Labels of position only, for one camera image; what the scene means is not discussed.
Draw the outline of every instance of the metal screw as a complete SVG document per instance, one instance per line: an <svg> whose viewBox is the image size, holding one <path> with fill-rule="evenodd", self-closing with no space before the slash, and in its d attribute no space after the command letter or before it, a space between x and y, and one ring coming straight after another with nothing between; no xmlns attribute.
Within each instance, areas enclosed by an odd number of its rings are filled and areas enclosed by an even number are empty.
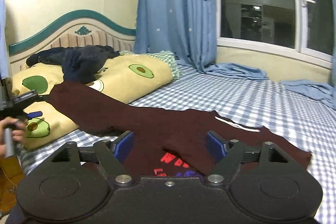
<svg viewBox="0 0 336 224"><path fill-rule="evenodd" d="M212 183L220 183L224 180L223 176L221 175L210 175L208 176L208 181Z"/></svg>
<svg viewBox="0 0 336 224"><path fill-rule="evenodd" d="M118 183L129 183L132 180L132 178L129 175L118 175L115 177L115 181Z"/></svg>
<svg viewBox="0 0 336 224"><path fill-rule="evenodd" d="M168 187L171 187L171 186L173 186L175 183L174 182L172 182L172 181L167 181L166 183L165 183L165 185L167 185Z"/></svg>

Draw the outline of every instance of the gray handle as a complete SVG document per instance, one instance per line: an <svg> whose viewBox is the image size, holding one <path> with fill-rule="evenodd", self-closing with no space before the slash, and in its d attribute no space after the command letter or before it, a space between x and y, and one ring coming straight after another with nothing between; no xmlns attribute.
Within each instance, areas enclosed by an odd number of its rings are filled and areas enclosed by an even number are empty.
<svg viewBox="0 0 336 224"><path fill-rule="evenodd" d="M12 130L5 128L3 132L3 142L6 145L5 158L17 155L16 142L12 138Z"/></svg>

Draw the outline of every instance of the window frame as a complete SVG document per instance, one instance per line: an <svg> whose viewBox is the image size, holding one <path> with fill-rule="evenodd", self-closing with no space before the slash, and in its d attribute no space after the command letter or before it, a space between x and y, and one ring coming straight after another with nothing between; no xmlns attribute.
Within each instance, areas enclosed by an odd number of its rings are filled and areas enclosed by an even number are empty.
<svg viewBox="0 0 336 224"><path fill-rule="evenodd" d="M241 48L246 50L266 52L284 56L324 68L332 67L332 56L307 48L308 42L308 13L302 7L302 0L294 0L295 3L295 47L288 48L264 42L243 40L238 38L221 37L221 0L216 0L216 34L217 46Z"/></svg>

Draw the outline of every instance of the human hand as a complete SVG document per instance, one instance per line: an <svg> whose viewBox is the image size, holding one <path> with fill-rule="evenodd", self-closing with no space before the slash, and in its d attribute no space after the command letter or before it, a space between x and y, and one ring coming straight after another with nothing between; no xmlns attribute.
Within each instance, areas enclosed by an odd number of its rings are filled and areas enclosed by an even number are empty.
<svg viewBox="0 0 336 224"><path fill-rule="evenodd" d="M25 122L19 121L12 117L6 117L0 121L0 156L5 154L6 145L3 144L3 131L8 125L14 124L16 129L12 131L13 140L19 143L23 143L26 136L27 120Z"/></svg>

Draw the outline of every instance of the green checkered pillowcase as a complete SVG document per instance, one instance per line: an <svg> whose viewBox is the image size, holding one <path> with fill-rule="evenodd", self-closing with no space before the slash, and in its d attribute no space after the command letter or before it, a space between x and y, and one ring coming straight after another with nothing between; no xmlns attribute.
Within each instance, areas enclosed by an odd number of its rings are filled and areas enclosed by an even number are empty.
<svg viewBox="0 0 336 224"><path fill-rule="evenodd" d="M128 50L124 50L121 51L120 54L132 54L133 52L128 51ZM171 74L173 75L173 81L176 81L180 78L180 71L177 68L177 63L175 61L175 56L172 52L170 51L161 51L159 53L155 53L155 54L144 54L144 55L149 55L152 57L155 57L163 62L166 62L170 69L171 69Z"/></svg>

